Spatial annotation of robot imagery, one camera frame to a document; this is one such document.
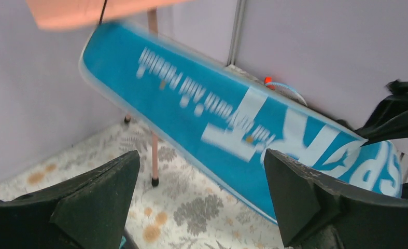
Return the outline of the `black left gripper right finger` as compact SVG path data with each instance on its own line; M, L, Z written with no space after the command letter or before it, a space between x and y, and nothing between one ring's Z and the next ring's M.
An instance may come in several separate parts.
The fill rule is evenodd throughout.
M408 183L401 197L386 196L272 149L264 168L284 246L408 248Z

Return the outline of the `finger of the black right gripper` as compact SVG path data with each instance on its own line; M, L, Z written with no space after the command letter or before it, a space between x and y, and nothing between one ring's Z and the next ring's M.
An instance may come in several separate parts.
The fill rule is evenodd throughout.
M389 82L391 95L378 103L363 127L355 130L365 145L408 138L408 81Z

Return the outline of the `blue racket cover bag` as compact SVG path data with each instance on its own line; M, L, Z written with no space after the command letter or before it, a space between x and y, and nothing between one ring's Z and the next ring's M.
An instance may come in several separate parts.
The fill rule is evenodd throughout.
M98 26L80 71L101 95L271 222L267 149L354 186L401 196L391 142L367 145L332 119L135 26Z

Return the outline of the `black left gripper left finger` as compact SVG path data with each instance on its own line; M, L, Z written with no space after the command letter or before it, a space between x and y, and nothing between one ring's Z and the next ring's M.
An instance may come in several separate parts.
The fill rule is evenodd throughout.
M136 248L125 229L137 151L45 189L0 200L0 248Z

